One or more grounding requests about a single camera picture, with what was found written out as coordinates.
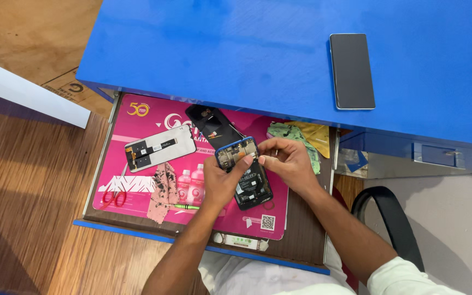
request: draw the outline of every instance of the man's left hand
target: man's left hand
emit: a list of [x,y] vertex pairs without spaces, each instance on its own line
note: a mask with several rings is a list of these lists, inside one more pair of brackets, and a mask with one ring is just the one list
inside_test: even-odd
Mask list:
[[218,166],[214,156],[206,158],[203,163],[205,199],[201,206],[212,208],[219,214],[223,207],[231,201],[238,181],[249,169],[252,161],[252,156],[247,155],[236,163],[230,173],[227,173]]

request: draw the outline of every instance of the white shirt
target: white shirt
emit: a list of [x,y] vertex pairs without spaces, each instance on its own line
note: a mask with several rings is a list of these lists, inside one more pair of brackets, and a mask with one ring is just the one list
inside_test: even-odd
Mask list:
[[[436,285],[414,264],[399,257],[377,269],[367,288],[371,295],[462,295]],[[211,294],[354,295],[348,285],[331,276],[238,257],[231,257],[216,274]]]

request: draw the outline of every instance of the screwdriver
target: screwdriver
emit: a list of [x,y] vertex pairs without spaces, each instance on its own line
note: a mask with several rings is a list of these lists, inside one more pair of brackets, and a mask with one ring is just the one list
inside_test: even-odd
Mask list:
[[194,209],[198,210],[200,207],[193,206],[193,205],[182,205],[182,204],[165,204],[165,206],[174,206],[176,208],[181,208],[181,209]]

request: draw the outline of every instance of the green patterned cloth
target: green patterned cloth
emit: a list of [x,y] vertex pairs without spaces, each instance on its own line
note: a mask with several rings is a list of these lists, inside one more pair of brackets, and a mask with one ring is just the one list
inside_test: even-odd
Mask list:
[[298,140],[305,144],[307,148],[307,153],[311,159],[312,170],[314,174],[320,174],[320,162],[318,161],[318,151],[310,143],[305,140],[300,128],[296,126],[286,125],[283,123],[271,123],[271,126],[267,128],[269,132],[274,137],[285,137],[287,139]]

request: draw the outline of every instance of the pink mat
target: pink mat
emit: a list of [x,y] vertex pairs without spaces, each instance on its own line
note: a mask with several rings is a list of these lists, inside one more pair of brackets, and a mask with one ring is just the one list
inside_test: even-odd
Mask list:
[[[98,189],[93,201],[95,209],[101,209],[102,195],[108,185],[111,185],[109,188],[111,190],[116,183],[122,183],[127,190],[125,204],[122,207],[115,207],[113,202],[104,210],[147,218],[151,192],[154,191],[154,188],[151,187],[151,178],[157,166],[135,173],[131,173],[127,169],[125,177],[121,178],[121,172],[126,164],[125,144],[183,124],[190,125],[191,122],[185,115],[185,109],[189,105],[185,102],[138,95],[125,95],[123,97],[121,106],[119,106],[116,124],[112,131],[112,140],[108,146],[103,169],[98,180]],[[222,109],[222,112],[234,123],[236,129],[246,136],[254,137],[257,143],[266,139],[267,128],[272,121],[285,122],[282,119],[251,113],[224,109]],[[198,164],[202,164],[205,158],[214,154],[213,147],[205,138],[199,138],[199,131],[193,128],[192,132],[196,143],[196,152],[168,162],[174,168],[177,178],[182,175],[183,170],[189,170],[192,173],[196,170]],[[226,211],[223,211],[216,220],[214,229],[260,238],[281,239],[285,226],[288,187],[275,173],[267,171],[267,177],[274,196],[272,201],[247,211],[240,211],[233,199],[227,205]],[[187,224],[195,213],[194,210],[178,213],[180,211],[180,209],[172,208],[165,216],[164,221]],[[262,228],[262,215],[275,217],[273,231]],[[248,218],[252,221],[249,228],[246,226]]]

